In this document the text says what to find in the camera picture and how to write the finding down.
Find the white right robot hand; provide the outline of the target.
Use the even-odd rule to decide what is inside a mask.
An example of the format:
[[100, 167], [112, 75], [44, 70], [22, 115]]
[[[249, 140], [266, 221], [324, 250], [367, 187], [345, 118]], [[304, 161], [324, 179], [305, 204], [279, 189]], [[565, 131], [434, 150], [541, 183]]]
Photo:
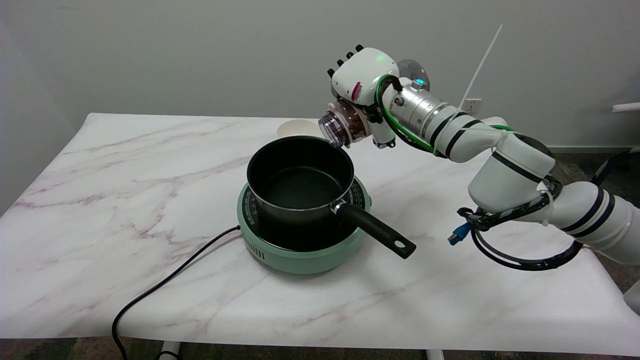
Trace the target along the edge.
[[396, 62], [377, 48], [361, 45], [346, 57], [338, 60], [336, 70], [327, 71], [334, 101], [318, 121], [320, 131], [336, 148], [349, 148], [368, 137], [378, 149], [393, 148], [396, 135], [382, 116], [375, 91], [383, 75], [399, 75]]

